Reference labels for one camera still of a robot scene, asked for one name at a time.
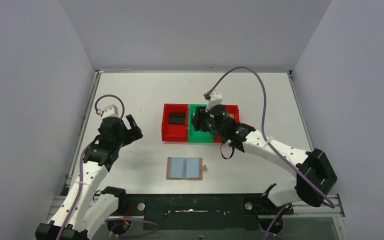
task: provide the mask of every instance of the screw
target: screw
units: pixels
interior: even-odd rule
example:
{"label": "screw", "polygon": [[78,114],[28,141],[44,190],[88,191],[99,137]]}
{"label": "screw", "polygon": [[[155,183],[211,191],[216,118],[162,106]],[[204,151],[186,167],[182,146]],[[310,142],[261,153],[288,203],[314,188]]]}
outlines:
{"label": "screw", "polygon": [[137,205],[137,210],[139,210],[139,211],[143,211],[145,209],[145,204],[144,203],[139,203],[138,205]]}
{"label": "screw", "polygon": [[251,209],[253,209],[253,204],[250,203],[250,202],[245,203],[245,209],[246,209],[246,210],[251,210]]}

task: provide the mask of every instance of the plastic container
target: plastic container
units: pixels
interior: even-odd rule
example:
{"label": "plastic container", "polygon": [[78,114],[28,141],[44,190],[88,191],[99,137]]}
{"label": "plastic container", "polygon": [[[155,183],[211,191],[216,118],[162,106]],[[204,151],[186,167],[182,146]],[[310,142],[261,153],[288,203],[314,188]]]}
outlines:
{"label": "plastic container", "polygon": [[[188,141],[188,104],[164,104],[161,124],[161,139],[164,142]],[[169,124],[170,113],[184,113],[184,124]]]}
{"label": "plastic container", "polygon": [[[226,106],[227,114],[229,115],[233,114],[233,119],[235,119],[236,122],[240,122],[238,105],[225,105],[225,106]],[[214,143],[221,143],[221,142],[222,140],[220,139],[220,137],[214,135]]]}
{"label": "plastic container", "polygon": [[206,107],[206,104],[189,104],[189,121],[187,126],[187,141],[190,143],[212,143],[214,135],[211,132],[195,131],[192,125],[192,118],[195,115],[197,107]]}

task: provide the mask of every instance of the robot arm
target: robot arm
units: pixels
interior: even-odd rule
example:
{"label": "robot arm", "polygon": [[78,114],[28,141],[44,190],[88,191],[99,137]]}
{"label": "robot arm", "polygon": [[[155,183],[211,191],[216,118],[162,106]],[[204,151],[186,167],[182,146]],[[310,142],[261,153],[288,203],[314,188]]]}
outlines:
{"label": "robot arm", "polygon": [[[48,224],[41,223],[36,229],[37,240],[56,239],[60,228],[65,228],[61,240],[92,239],[98,228],[114,212],[123,211],[127,206],[126,191],[115,187],[106,187],[99,200],[89,209],[89,204],[102,180],[107,176],[113,163],[119,157],[122,147],[141,139],[141,129],[137,126],[132,115],[126,116],[130,129],[119,118],[118,109],[110,105],[102,111],[102,123],[99,135],[84,151],[82,173],[83,182],[78,176],[71,185],[67,197],[58,211],[52,216]],[[69,209],[75,204],[81,187],[81,194],[77,199],[74,211],[68,218]]]}
{"label": "robot arm", "polygon": [[307,152],[288,146],[272,138],[265,140],[263,134],[254,127],[236,122],[229,117],[222,105],[223,97],[218,91],[205,95],[207,107],[197,107],[191,120],[195,131],[211,132],[222,142],[244,153],[262,157],[296,176],[296,182],[272,184],[263,194],[276,206],[304,201],[310,206],[320,207],[323,198],[269,146],[280,152],[287,161],[303,173],[319,190],[327,194],[338,180],[326,154],[314,149]]}

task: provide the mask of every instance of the gray wall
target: gray wall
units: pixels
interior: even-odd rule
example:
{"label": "gray wall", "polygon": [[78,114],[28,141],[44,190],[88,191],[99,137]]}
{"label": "gray wall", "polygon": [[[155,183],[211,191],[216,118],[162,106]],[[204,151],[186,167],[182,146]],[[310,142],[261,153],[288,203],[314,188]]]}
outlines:
{"label": "gray wall", "polygon": [[60,0],[96,69],[291,70],[332,0]]}
{"label": "gray wall", "polygon": [[35,239],[72,160],[93,77],[57,0],[0,0],[0,240]]}
{"label": "gray wall", "polygon": [[292,77],[350,238],[384,239],[384,1],[333,0]]}

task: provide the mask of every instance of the table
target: table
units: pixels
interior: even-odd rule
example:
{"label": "table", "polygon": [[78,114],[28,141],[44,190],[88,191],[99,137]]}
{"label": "table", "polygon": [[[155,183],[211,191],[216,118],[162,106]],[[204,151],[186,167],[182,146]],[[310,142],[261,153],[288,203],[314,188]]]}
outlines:
{"label": "table", "polygon": [[[94,101],[105,94],[119,96],[125,115],[132,114],[142,129],[143,138],[123,147],[118,160],[102,181],[106,186],[126,189],[129,194],[230,194],[262,193],[272,183],[294,178],[290,173],[263,158],[236,151],[222,159],[220,143],[169,143],[161,140],[163,105],[205,104],[203,94],[223,75],[222,72],[103,72]],[[265,131],[285,144],[310,150],[299,108],[286,72],[259,73],[267,91]],[[238,105],[240,120],[260,130],[263,94],[251,73],[229,74],[217,87],[223,104]],[[100,108],[116,104],[104,98]],[[98,134],[101,118],[89,109],[80,151]],[[222,149],[225,155],[228,147]],[[200,181],[167,180],[168,157],[199,157],[207,171]],[[73,176],[79,172],[79,160]]]}

